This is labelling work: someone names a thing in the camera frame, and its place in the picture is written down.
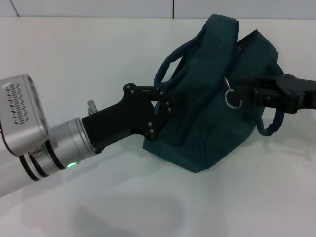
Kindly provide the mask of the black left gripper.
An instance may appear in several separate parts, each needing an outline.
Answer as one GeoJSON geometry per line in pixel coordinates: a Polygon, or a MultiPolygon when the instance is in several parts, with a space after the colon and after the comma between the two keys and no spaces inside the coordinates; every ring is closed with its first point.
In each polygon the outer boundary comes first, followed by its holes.
{"type": "Polygon", "coordinates": [[[118,103],[84,117],[82,123],[95,151],[100,153],[106,146],[134,134],[149,141],[158,139],[172,116],[172,104],[184,101],[185,93],[129,83],[118,103]],[[158,106],[154,107],[153,101],[158,101],[158,106]]]}

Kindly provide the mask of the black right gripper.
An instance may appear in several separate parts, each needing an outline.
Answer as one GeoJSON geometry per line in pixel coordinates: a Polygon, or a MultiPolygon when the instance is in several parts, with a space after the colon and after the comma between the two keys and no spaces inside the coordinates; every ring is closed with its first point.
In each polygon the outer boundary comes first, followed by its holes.
{"type": "Polygon", "coordinates": [[[252,92],[257,106],[281,109],[289,114],[297,113],[300,109],[316,109],[316,82],[313,80],[290,74],[237,80],[237,95],[252,92]]]}

